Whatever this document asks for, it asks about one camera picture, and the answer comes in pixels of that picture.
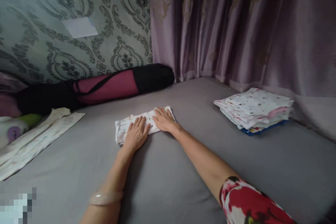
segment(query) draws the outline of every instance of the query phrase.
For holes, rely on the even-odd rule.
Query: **stack of folded clothes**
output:
[[[216,100],[214,104],[238,129],[254,135],[288,121],[293,102],[288,97],[251,88],[245,93]]]

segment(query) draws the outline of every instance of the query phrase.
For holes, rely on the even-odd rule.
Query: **forearm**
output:
[[[219,190],[230,176],[238,176],[228,164],[181,126],[171,132],[183,147],[197,172],[219,202]]]
[[[133,151],[121,148],[98,192],[109,194],[123,191],[133,154]],[[119,201],[103,206],[89,205],[80,224],[117,223],[120,204]]]

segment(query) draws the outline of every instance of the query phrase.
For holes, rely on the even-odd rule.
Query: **purple curtain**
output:
[[[336,139],[336,0],[150,2],[153,61],[177,82],[290,96],[294,117]]]

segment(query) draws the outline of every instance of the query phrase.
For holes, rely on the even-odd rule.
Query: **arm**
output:
[[[114,164],[106,176],[98,192],[109,194],[123,191],[126,183],[127,172],[133,155],[145,142],[150,124],[146,125],[146,117],[137,118],[129,126],[125,144],[118,152]],[[80,224],[105,224],[117,223],[121,201],[109,205],[89,205]]]
[[[156,116],[153,119],[156,126],[162,131],[171,133],[177,139],[197,172],[219,202],[219,191],[223,183],[228,177],[238,177],[237,173],[177,124],[169,110],[166,112],[164,109],[158,108],[155,110],[155,114]]]

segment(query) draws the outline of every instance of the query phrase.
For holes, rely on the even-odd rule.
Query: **bottle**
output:
[[[0,117],[0,149],[26,133],[41,121],[42,116],[28,114],[18,118]]]

